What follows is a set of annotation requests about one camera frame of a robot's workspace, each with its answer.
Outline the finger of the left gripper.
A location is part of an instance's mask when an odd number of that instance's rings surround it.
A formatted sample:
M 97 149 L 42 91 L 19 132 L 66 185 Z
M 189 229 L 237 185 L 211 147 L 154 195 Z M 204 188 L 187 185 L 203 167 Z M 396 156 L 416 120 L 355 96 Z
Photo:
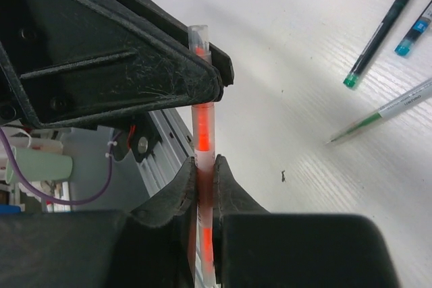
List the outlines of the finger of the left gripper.
M 117 0 L 140 17 L 148 20 L 165 34 L 184 46 L 188 45 L 188 33 L 185 24 L 175 19 L 152 0 Z M 234 68 L 228 54 L 210 45 L 213 65 L 219 70 L 224 86 L 234 83 Z

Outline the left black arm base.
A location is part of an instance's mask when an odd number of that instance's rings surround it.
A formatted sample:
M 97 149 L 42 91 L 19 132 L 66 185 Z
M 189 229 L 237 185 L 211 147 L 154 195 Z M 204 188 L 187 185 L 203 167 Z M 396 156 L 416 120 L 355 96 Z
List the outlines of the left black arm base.
M 161 135 L 150 113 L 116 119 L 109 125 L 114 129 L 113 137 L 117 146 L 113 149 L 116 161 L 122 161 L 131 153 L 137 163 L 141 163 L 153 154 Z

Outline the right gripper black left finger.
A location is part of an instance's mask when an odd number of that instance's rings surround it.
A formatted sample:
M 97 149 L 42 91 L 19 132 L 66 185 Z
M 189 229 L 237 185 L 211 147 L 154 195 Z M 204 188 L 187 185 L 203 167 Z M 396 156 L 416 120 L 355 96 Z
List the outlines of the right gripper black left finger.
M 178 222 L 195 227 L 196 214 L 196 166 L 194 158 L 189 157 L 164 188 L 130 213 L 128 224 L 166 227 Z

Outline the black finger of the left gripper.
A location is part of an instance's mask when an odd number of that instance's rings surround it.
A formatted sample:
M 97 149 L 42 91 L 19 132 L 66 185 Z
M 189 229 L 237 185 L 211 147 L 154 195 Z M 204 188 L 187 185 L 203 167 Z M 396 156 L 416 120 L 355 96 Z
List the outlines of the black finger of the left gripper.
M 1 122 L 90 127 L 219 101 L 223 53 L 151 0 L 1 0 Z

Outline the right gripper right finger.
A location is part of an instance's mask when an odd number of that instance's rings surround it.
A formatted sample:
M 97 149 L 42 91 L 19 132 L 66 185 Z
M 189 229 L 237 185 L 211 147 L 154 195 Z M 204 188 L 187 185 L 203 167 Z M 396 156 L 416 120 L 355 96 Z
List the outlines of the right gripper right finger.
M 214 166 L 214 212 L 226 214 L 269 214 L 234 178 L 225 156 L 217 155 Z

